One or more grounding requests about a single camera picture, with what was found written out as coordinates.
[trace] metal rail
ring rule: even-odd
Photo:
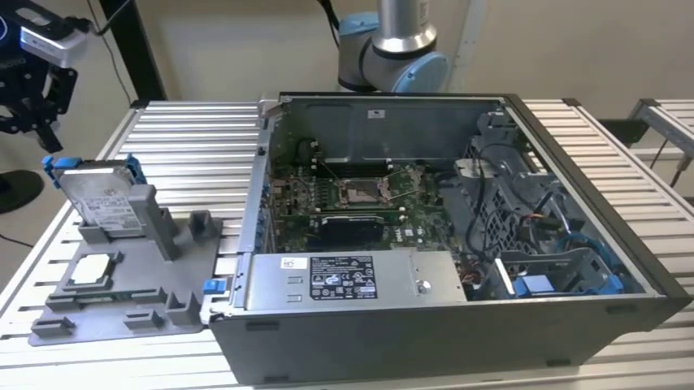
[[[694,100],[643,99],[630,118],[642,119],[694,158]]]
[[[694,295],[694,210],[582,107],[527,101],[650,250]],[[216,274],[235,272],[240,216],[258,135],[255,103],[152,103],[133,110],[101,152],[136,151],[159,203],[224,218]],[[0,385],[11,388],[218,388],[238,385],[210,331],[33,348],[32,320],[77,248],[79,216],[64,206],[0,296]],[[347,388],[689,388],[694,386],[694,306],[655,331],[619,337],[581,367],[308,386]]]

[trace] black pole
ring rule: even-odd
[[[123,6],[124,0],[99,0],[107,20]],[[129,79],[140,100],[165,100],[164,84],[149,48],[148,36],[141,26],[136,1],[125,6],[112,22],[111,33],[128,69]]]

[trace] motherboard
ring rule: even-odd
[[[416,248],[460,251],[423,163],[284,167],[272,179],[276,249],[287,253]]]

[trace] robotic arm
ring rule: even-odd
[[[342,23],[330,1],[319,3],[339,25],[338,82],[344,89],[406,93],[442,88],[448,60],[435,51],[428,0],[379,0],[378,12],[347,15]],[[0,132],[33,132],[49,153],[63,149],[57,115],[69,108],[77,81],[69,67],[84,54],[89,29],[87,19],[63,19],[31,0],[0,0],[0,106],[9,112],[0,114]]]
[[[339,85],[355,92],[438,92],[448,59],[435,51],[428,0],[379,0],[339,24]]]
[[[69,68],[81,57],[89,21],[65,18],[28,0],[0,2],[0,132],[33,132],[41,147],[63,149],[55,136],[77,81]]]

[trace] screw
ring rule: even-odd
[[[416,291],[419,292],[419,294],[427,294],[431,291],[431,283],[426,280],[418,280]]]

